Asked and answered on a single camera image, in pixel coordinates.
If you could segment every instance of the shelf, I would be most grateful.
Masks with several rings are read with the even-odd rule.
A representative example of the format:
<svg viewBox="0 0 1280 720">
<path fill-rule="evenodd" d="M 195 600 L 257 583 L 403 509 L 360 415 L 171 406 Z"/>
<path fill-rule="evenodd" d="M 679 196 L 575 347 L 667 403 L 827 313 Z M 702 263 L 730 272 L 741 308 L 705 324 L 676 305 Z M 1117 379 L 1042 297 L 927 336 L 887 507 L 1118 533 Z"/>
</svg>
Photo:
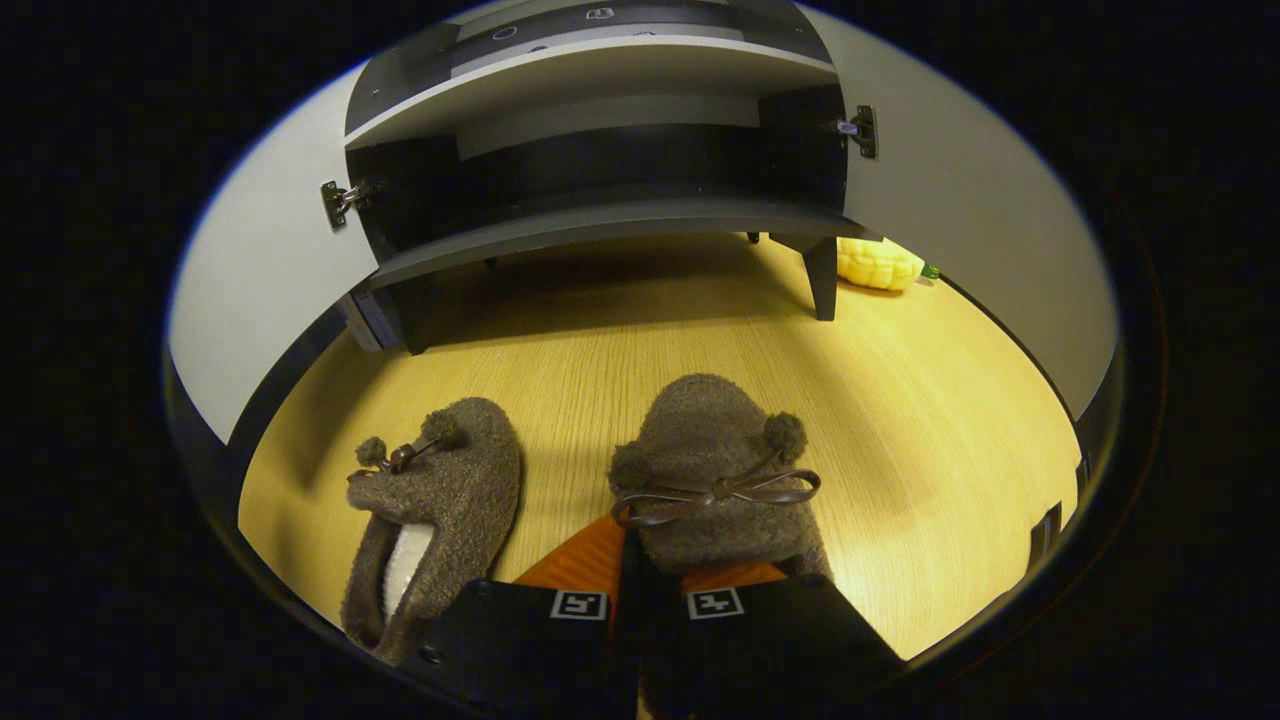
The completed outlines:
<svg viewBox="0 0 1280 720">
<path fill-rule="evenodd" d="M 836 82 L 831 63 L 739 40 L 588 40 L 508 58 L 429 87 L 352 131 L 346 147 L 453 135 L 549 102 L 643 95 L 759 99 Z"/>
<path fill-rule="evenodd" d="M 600 240 L 709 232 L 854 236 L 860 225 L 817 205 L 708 193 L 618 200 L 495 223 L 401 252 L 365 281 L 376 290 L 489 258 Z"/>
</svg>

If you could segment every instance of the slipper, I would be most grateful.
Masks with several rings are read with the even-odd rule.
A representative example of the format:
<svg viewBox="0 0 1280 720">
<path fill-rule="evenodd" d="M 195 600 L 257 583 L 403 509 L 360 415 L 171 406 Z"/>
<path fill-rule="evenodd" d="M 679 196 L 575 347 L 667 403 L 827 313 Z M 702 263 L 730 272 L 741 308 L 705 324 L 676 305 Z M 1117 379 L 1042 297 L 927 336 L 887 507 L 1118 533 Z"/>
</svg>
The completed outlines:
<svg viewBox="0 0 1280 720">
<path fill-rule="evenodd" d="M 521 452 L 506 413 L 489 400 L 460 400 L 422 423 L 390 459 L 379 438 L 357 450 L 347 502 L 372 516 L 356 551 L 342 629 L 398 665 L 457 597 L 484 578 L 511 532 L 520 500 Z"/>
<path fill-rule="evenodd" d="M 795 466 L 805 443 L 794 415 L 765 415 L 718 375 L 686 375 L 614 452 L 612 515 L 639 528 L 645 553 L 667 574 L 769 562 L 787 575 L 829 578 L 806 502 L 820 480 Z"/>
</svg>

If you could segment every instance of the white cabinet door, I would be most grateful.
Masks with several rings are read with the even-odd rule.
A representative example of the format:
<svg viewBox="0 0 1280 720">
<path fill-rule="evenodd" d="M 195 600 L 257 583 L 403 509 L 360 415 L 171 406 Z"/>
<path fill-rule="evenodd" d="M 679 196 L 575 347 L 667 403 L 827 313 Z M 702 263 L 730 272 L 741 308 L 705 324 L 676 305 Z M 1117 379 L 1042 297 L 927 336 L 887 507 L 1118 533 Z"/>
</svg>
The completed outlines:
<svg viewBox="0 0 1280 720">
<path fill-rule="evenodd" d="M 355 215 L 329 227 L 320 186 L 351 187 L 343 150 L 355 68 L 279 122 L 227 178 L 182 261 L 169 350 L 223 442 L 285 348 L 378 268 Z"/>
<path fill-rule="evenodd" d="M 1106 265 L 1053 172 L 942 74 L 842 19 L 800 6 L 850 117 L 876 113 L 879 156 L 850 142 L 845 215 L 937 265 L 1030 350 L 1079 416 L 1117 340 Z"/>
</svg>

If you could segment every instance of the brown ribbon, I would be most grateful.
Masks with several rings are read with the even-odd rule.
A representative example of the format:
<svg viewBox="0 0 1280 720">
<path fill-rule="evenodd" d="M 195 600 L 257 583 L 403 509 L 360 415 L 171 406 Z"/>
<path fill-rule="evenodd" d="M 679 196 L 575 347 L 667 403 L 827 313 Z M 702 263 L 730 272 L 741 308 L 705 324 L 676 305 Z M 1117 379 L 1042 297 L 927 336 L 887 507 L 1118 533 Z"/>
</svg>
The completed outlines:
<svg viewBox="0 0 1280 720">
<path fill-rule="evenodd" d="M 772 459 L 773 456 L 767 457 L 755 469 L 759 469 Z M 803 478 L 813 487 L 808 489 L 760 489 L 764 486 L 786 478 Z M 730 497 L 769 505 L 804 502 L 817 495 L 822 480 L 818 478 L 818 473 L 813 470 L 787 470 L 786 473 L 767 477 L 754 475 L 753 471 L 748 471 L 736 478 L 719 478 L 709 486 L 705 482 L 667 479 L 650 486 L 650 489 L 655 492 L 641 492 L 623 497 L 613 506 L 609 515 L 623 528 L 652 528 L 680 518 L 687 518 L 710 507 L 713 502 L 728 500 Z M 649 511 L 648 515 L 630 512 L 623 518 L 623 512 L 639 500 L 669 500 L 673 503 L 657 507 Z"/>
<path fill-rule="evenodd" d="M 353 478 L 364 478 L 364 477 L 367 477 L 367 475 L 372 475 L 375 473 L 390 473 L 390 474 L 394 475 L 394 474 L 399 473 L 401 470 L 403 470 L 404 465 L 408 465 L 410 460 L 417 457 L 420 454 L 425 452 L 426 448 L 429 448 L 433 445 L 440 442 L 440 439 L 443 439 L 443 438 L 435 438 L 435 439 L 433 439 L 433 441 L 422 445 L 422 447 L 416 447 L 416 446 L 408 445 L 408 443 L 402 445 L 402 446 L 399 446 L 399 447 L 397 447 L 396 450 L 392 451 L 392 456 L 390 457 L 378 461 L 378 470 L 369 470 L 366 468 L 361 468 L 360 470 L 356 470 L 355 473 L 352 473 L 351 475 L 348 475 L 347 479 L 351 480 Z"/>
</svg>

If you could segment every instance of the cabinet hinge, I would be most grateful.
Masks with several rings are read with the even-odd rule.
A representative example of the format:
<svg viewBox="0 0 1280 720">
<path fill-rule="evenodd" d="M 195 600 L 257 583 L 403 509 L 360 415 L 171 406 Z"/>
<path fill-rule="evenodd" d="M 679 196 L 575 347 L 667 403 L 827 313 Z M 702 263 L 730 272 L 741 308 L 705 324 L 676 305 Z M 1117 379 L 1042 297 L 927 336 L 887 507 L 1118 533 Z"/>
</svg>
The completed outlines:
<svg viewBox="0 0 1280 720">
<path fill-rule="evenodd" d="M 876 111 L 870 105 L 859 105 L 852 120 L 836 120 L 836 132 L 856 142 L 863 158 L 876 156 Z"/>
<path fill-rule="evenodd" d="M 380 184 L 367 182 L 357 182 L 351 190 L 338 187 L 334 181 L 321 184 L 320 199 L 324 201 L 325 214 L 329 215 L 329 225 L 333 229 L 346 225 L 347 210 L 369 208 L 370 199 L 381 190 Z"/>
</svg>

